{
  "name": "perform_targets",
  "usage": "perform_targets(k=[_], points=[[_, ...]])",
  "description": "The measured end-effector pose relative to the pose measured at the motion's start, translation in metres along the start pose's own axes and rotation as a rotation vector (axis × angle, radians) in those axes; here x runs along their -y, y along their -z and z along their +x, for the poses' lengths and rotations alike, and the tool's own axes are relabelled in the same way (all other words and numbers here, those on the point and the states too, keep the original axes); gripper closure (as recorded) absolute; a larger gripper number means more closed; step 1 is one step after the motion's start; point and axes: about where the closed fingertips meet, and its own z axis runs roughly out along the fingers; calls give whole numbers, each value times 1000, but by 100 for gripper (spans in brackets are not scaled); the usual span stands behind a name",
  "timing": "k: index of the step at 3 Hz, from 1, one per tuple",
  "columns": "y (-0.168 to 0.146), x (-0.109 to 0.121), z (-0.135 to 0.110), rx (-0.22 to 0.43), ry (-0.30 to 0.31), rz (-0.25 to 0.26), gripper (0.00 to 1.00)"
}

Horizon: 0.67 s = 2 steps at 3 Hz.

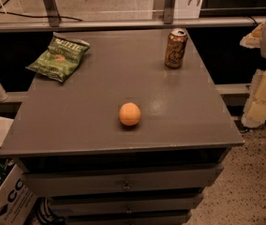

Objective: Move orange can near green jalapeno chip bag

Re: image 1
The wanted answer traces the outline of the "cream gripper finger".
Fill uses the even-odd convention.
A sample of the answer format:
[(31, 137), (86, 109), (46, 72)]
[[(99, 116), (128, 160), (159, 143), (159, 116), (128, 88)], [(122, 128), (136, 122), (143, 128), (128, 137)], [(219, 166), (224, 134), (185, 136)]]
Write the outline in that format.
[(241, 39), (240, 45), (249, 49), (259, 48), (262, 28), (263, 24), (261, 23)]
[(247, 128), (257, 128), (266, 121), (266, 70), (258, 69), (252, 78), (241, 121)]

